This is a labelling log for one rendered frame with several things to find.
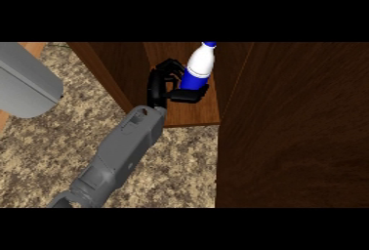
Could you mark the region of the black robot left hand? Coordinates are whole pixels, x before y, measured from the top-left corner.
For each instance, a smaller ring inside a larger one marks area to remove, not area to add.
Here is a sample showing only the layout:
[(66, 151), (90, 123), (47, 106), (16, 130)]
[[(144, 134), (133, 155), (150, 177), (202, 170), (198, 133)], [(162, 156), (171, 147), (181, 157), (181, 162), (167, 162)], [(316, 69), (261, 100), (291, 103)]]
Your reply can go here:
[(167, 107), (167, 101), (195, 104), (209, 89), (209, 84), (199, 90), (180, 88), (184, 66), (175, 59), (167, 59), (150, 71), (147, 83), (147, 106)]

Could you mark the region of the white and blue water bottle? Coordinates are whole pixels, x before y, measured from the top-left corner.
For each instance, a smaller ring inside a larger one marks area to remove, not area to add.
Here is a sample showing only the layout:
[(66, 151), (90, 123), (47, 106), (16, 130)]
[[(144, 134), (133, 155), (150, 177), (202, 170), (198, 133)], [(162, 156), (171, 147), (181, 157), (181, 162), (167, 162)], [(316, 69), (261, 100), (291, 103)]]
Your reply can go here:
[(208, 83), (215, 63), (215, 42), (204, 42), (193, 52), (181, 77), (180, 88), (199, 90)]

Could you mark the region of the dark wooden cabinet door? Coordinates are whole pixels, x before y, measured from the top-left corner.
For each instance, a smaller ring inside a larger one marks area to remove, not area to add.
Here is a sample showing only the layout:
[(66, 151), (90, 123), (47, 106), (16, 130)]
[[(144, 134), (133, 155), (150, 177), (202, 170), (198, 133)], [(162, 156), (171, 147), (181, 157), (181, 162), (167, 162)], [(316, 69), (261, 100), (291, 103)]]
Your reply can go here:
[(369, 43), (257, 43), (218, 127), (220, 207), (369, 207)]

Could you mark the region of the grey rounded appliance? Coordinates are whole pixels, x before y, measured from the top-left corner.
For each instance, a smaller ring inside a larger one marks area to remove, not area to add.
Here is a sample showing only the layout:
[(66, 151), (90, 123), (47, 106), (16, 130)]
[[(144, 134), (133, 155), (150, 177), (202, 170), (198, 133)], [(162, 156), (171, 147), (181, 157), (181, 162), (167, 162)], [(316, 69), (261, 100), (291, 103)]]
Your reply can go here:
[(40, 116), (63, 97), (63, 83), (16, 42), (0, 42), (0, 109), (19, 118)]

